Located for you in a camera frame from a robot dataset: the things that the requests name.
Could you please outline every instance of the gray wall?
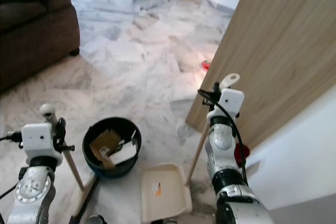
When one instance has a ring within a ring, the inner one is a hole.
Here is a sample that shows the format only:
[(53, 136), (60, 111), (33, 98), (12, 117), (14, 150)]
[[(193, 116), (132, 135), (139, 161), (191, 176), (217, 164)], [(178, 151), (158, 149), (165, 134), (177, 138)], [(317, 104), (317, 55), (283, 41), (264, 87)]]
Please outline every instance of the gray wall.
[(270, 212), (276, 224), (335, 224), (336, 194)]

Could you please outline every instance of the wooden door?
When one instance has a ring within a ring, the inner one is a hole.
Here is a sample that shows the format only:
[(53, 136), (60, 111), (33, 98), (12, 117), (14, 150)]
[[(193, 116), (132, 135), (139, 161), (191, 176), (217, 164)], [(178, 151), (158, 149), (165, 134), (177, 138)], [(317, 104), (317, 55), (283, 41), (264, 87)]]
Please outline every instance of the wooden door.
[[(240, 0), (201, 88), (232, 72), (245, 94), (237, 124), (254, 147), (336, 84), (336, 0)], [(198, 130), (201, 101), (186, 119)]]

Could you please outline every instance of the red object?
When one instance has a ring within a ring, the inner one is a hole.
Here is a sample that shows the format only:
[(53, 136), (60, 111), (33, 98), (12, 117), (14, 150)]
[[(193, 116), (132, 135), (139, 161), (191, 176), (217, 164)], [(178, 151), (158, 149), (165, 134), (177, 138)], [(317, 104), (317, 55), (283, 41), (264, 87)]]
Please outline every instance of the red object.
[[(250, 149), (245, 144), (243, 144), (243, 150), (244, 150), (244, 156), (245, 158), (247, 158), (250, 155)], [(236, 159), (237, 165), (241, 167), (242, 159), (240, 156), (240, 146), (238, 143), (236, 143), (236, 148), (235, 148), (235, 159)]]
[(206, 70), (209, 69), (210, 64), (211, 64), (211, 62), (208, 61), (208, 60), (205, 60), (205, 61), (202, 62), (202, 66), (203, 66), (203, 68), (205, 68)]

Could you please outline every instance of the white plastic tray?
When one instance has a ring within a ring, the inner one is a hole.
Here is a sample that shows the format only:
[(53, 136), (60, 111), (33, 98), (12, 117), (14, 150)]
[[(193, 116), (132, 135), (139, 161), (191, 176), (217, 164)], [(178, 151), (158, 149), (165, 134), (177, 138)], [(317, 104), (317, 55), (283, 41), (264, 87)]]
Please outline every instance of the white plastic tray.
[(181, 166), (160, 164), (141, 176), (142, 221), (151, 222), (192, 211), (189, 187)]

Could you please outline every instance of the sofa leg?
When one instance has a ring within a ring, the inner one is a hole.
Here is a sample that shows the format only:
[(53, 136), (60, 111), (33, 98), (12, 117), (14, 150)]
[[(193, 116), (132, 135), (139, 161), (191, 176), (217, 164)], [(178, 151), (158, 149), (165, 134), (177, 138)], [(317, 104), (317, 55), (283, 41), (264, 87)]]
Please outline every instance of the sofa leg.
[(69, 55), (71, 55), (71, 56), (77, 56), (77, 55), (79, 55), (79, 48), (76, 48), (76, 49), (72, 50), (69, 53)]

